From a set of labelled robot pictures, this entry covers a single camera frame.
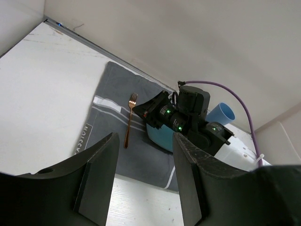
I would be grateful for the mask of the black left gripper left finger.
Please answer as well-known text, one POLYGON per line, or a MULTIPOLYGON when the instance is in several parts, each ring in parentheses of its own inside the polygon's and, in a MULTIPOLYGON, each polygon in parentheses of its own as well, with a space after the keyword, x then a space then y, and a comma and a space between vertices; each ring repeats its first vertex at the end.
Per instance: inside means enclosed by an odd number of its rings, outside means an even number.
POLYGON ((35 174, 0 175, 3 226, 104 226, 119 155, 110 133, 92 147, 35 174))

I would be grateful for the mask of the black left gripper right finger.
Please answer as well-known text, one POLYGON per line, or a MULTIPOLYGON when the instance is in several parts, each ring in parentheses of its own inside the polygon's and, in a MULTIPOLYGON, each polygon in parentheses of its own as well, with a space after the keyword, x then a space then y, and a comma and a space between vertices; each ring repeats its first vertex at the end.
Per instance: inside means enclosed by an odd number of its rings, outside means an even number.
POLYGON ((301 223, 299 165, 232 167, 173 137, 174 164, 186 226, 298 226, 301 223))

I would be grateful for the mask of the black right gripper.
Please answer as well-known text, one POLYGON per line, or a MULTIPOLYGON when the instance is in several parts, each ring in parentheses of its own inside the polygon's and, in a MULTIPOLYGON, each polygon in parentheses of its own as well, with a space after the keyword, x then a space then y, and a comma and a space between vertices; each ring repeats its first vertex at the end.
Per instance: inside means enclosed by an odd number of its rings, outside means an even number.
POLYGON ((166 125, 189 141, 209 141, 203 132, 209 101, 208 92, 184 85, 171 97, 167 91, 161 91, 151 100, 135 106, 133 111, 153 128, 166 125))

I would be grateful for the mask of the copper fork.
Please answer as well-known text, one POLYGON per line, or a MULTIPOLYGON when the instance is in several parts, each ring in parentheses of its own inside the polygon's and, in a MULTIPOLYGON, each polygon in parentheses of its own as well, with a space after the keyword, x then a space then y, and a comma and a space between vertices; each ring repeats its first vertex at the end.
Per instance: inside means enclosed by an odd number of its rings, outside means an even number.
POLYGON ((128 147, 130 124, 131 124, 131 119, 132 119, 132 114, 133 114, 133 108, 136 106, 137 96, 138 95, 136 93, 133 93, 128 102, 128 106, 130 108, 130 115, 129 115, 127 131, 126 131, 125 140, 124 140, 124 148, 125 149, 127 149, 127 147, 128 147))

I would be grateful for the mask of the teal square plate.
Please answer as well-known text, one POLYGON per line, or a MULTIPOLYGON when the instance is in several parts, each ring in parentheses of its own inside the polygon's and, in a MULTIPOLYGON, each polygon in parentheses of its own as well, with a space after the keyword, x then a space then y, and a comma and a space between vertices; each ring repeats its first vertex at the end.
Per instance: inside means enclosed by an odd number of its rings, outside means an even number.
POLYGON ((173 134, 174 131, 167 127, 166 125, 162 125, 161 128, 153 128, 149 124, 146 124, 146 129, 148 133, 148 137, 155 144, 165 149, 166 151, 173 152, 173 134))

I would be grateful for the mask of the grey striped placemat cloth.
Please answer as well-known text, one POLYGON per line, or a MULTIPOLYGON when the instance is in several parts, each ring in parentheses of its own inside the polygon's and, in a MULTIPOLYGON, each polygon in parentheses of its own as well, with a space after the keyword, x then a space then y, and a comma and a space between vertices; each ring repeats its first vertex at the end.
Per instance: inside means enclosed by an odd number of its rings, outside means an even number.
POLYGON ((112 132, 118 133, 120 148, 116 173, 177 192, 173 154, 149 139, 145 122, 134 113, 128 147, 124 148, 130 96, 136 93, 137 104, 143 104, 164 89, 114 62, 108 62, 74 153, 86 150, 112 132))

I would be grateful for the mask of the blue plastic cup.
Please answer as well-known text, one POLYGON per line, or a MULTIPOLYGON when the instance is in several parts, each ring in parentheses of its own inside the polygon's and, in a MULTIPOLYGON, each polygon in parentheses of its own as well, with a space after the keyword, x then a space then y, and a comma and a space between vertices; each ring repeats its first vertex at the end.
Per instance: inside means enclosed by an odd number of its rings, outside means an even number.
POLYGON ((236 119, 233 110, 226 103, 219 103, 207 116, 207 122, 218 122, 225 126, 236 119))

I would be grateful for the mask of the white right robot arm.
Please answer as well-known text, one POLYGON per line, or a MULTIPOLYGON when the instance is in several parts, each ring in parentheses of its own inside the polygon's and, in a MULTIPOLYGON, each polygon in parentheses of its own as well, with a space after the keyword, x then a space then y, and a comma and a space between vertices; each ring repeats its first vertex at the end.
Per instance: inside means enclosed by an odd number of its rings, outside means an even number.
POLYGON ((196 87, 180 84, 179 92, 169 97, 161 91, 153 99, 135 106, 134 113, 154 129, 168 127, 170 133, 159 133, 150 138, 156 144, 172 140, 178 132, 194 146, 218 160, 245 171, 252 171, 261 163, 268 166, 263 154, 256 155, 237 137, 219 122, 206 121, 210 94, 196 87))

